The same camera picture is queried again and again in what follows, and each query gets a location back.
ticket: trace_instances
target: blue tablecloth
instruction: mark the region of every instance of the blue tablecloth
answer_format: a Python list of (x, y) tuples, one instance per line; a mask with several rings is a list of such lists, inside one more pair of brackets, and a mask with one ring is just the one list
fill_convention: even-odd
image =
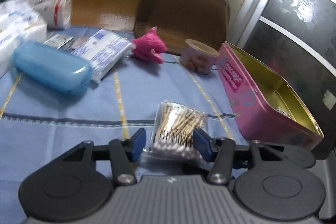
[[(72, 27), (55, 33), (81, 37), (97, 30)], [(117, 33), (133, 39), (132, 33)], [(115, 72), (111, 70), (98, 86), (92, 83), (82, 97), (62, 95), (26, 75), (20, 78), (15, 68), (0, 79), (0, 224), (25, 220), (17, 197), (20, 182), (81, 141), (107, 144), (144, 127), (148, 146), (157, 107), (164, 100), (206, 112), (211, 136), (229, 136), (238, 144), (246, 143), (216, 68), (209, 75), (196, 75), (180, 66), (173, 55), (163, 54), (163, 58), (162, 65), (123, 58)], [(123, 115), (127, 124), (122, 123)], [(146, 162), (142, 159), (138, 164), (138, 178), (164, 173)], [(173, 168), (169, 163), (165, 167)], [(97, 170), (111, 176), (108, 162), (98, 162)]]

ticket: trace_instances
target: white tissue pack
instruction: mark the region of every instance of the white tissue pack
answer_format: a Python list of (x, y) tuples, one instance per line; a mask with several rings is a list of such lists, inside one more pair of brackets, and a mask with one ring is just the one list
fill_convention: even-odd
[(71, 54), (91, 62), (93, 68), (92, 81), (97, 84), (132, 47), (132, 43), (114, 32), (99, 30)]
[(26, 40), (43, 42), (47, 24), (33, 10), (30, 0), (7, 0), (0, 4), (0, 78), (13, 66), (12, 56)]

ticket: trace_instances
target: metal screw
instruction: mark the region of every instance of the metal screw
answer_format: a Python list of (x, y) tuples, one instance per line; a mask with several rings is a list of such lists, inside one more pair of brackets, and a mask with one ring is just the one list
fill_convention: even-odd
[(131, 183), (135, 180), (135, 177), (131, 174), (121, 174), (117, 178), (118, 182), (121, 183)]
[(226, 177), (224, 177), (222, 174), (219, 174), (219, 173), (211, 175), (209, 179), (212, 183), (216, 183), (216, 184), (221, 184), (226, 181)]

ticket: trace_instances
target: grey ribbed plate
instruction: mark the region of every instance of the grey ribbed plate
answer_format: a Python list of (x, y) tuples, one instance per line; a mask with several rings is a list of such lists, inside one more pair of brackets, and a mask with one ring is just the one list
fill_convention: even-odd
[[(26, 224), (45, 223), (32, 218)], [(241, 208), (223, 186), (207, 184), (200, 175), (144, 176), (133, 186), (119, 187), (91, 216), (73, 224), (257, 224), (275, 223)], [(321, 223), (317, 218), (291, 223)]]

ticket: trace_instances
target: pink cloth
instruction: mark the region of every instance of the pink cloth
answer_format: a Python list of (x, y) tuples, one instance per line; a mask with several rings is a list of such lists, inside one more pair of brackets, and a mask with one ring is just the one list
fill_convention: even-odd
[(153, 27), (145, 35), (133, 39), (136, 48), (133, 50), (134, 57), (144, 61), (152, 61), (162, 64), (161, 53), (167, 51), (167, 46), (157, 35), (157, 27)]

